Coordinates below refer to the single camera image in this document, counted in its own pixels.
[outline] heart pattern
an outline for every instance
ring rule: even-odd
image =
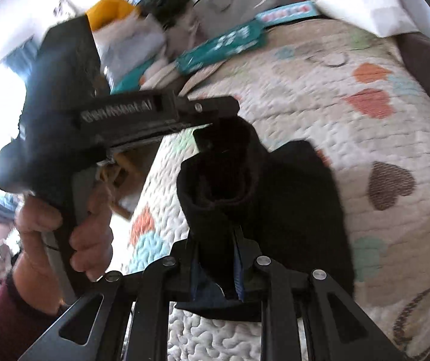
[[[392,71],[382,68],[380,65],[366,62],[355,69],[353,77],[355,77],[359,83],[368,84],[377,80],[386,80],[390,73],[392,73]]]
[[[325,155],[324,151],[321,149],[317,149],[316,151],[317,156],[320,157],[320,159],[322,160],[322,162],[324,163],[325,167],[330,168],[330,166],[332,165],[332,162],[330,161],[330,159]]]
[[[371,305],[384,307],[408,300],[430,287],[430,216],[419,228],[400,235],[379,249],[376,275],[365,276],[367,300]],[[375,251],[366,250],[369,259]],[[416,335],[420,320],[410,328]]]
[[[391,74],[388,78],[393,85],[393,91],[397,96],[420,96],[416,82],[411,77],[395,76]]]
[[[377,210],[395,205],[398,196],[409,196],[415,190],[415,179],[410,171],[386,162],[374,162],[370,173],[368,196]]]
[[[185,130],[182,130],[180,135],[180,140],[177,142],[176,145],[173,145],[172,147],[172,153],[175,156],[178,156],[179,154],[183,153],[186,148],[193,147],[195,153],[197,152],[197,145],[195,143],[195,138],[193,137],[193,130],[194,128],[188,128]]]
[[[380,254],[386,250],[385,242],[377,237],[364,236],[352,244],[355,281],[364,282],[379,272]]]
[[[144,233],[137,241],[133,258],[128,264],[128,272],[142,271],[150,263],[169,253],[170,247],[154,230]]]
[[[140,236],[150,230],[155,230],[155,221],[146,205],[131,226],[130,245],[136,246]]]
[[[357,111],[371,118],[383,119],[394,113],[389,104],[390,95],[381,89],[364,89],[345,100]]]
[[[350,47],[352,50],[365,50],[372,46],[376,37],[360,28],[353,28],[350,32]]]
[[[295,57],[295,52],[292,48],[283,47],[275,52],[275,57],[279,60],[289,60]]]

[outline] brown heart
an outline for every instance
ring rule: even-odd
[[[386,162],[374,162],[368,184],[370,202],[377,210],[386,210],[415,190],[415,179],[410,171]]]

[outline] maroon sleeve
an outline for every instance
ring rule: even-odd
[[[0,359],[17,360],[55,319],[24,302],[10,274],[0,287]]]

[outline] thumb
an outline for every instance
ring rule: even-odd
[[[62,223],[62,215],[57,209],[31,195],[16,210],[15,225],[21,234],[55,230]]]

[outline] finger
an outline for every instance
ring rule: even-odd
[[[87,210],[90,213],[98,214],[110,201],[111,190],[108,183],[99,183],[93,189],[88,198]]]
[[[42,274],[50,273],[50,263],[45,253],[45,246],[41,240],[41,233],[20,233],[24,251],[27,252],[29,260]]]
[[[71,266],[78,272],[89,272],[92,278],[98,278],[110,265],[113,256],[111,245],[96,245],[88,250],[77,251],[71,257]]]
[[[28,196],[16,210],[16,229],[20,233],[55,230],[63,223],[61,213],[34,196]]]
[[[103,274],[106,273],[106,269],[110,265],[112,258],[113,258],[113,248],[110,246],[110,250],[107,253],[107,258],[104,260],[104,262],[88,269],[86,271],[87,277],[91,281],[96,281],[99,277],[101,277]]]
[[[113,238],[110,229],[111,210],[106,207],[98,214],[92,214],[79,226],[75,227],[70,236],[70,245],[74,250],[84,250],[109,236]]]

